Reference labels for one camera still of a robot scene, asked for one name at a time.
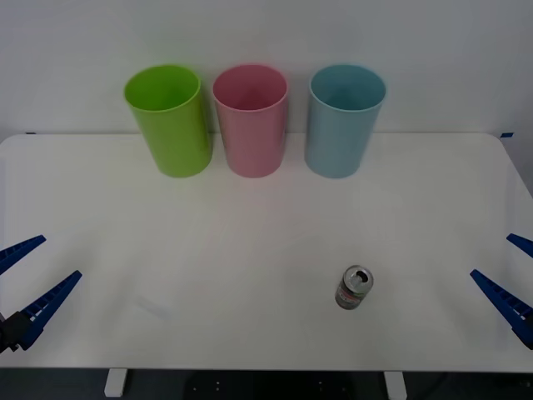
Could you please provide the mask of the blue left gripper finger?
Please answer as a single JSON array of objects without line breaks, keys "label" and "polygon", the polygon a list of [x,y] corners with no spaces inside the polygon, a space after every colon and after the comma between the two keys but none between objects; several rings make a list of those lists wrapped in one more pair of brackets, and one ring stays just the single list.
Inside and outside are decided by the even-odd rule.
[{"label": "blue left gripper finger", "polygon": [[79,271],[73,272],[24,309],[5,319],[4,349],[28,350],[81,278]]},{"label": "blue left gripper finger", "polygon": [[46,242],[43,235],[32,237],[0,251],[0,274],[4,274],[32,250]]}]

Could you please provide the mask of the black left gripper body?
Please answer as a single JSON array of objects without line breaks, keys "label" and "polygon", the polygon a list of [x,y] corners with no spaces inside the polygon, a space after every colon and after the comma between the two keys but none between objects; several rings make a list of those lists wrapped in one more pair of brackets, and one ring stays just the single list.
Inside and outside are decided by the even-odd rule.
[{"label": "black left gripper body", "polygon": [[3,353],[7,349],[11,349],[13,352],[18,349],[18,322],[9,318],[1,322],[1,348],[0,353]]}]

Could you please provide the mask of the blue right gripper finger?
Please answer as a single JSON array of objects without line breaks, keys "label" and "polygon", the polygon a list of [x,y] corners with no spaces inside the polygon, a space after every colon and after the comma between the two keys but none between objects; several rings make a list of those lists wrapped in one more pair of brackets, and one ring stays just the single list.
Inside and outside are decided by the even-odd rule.
[{"label": "blue right gripper finger", "polygon": [[506,240],[516,247],[518,247],[521,251],[526,253],[527,255],[533,255],[533,241],[530,239],[527,239],[525,237],[518,236],[516,234],[509,234],[506,237]]},{"label": "blue right gripper finger", "polygon": [[532,349],[532,307],[474,269],[470,272],[479,289],[511,326],[522,343]]}]

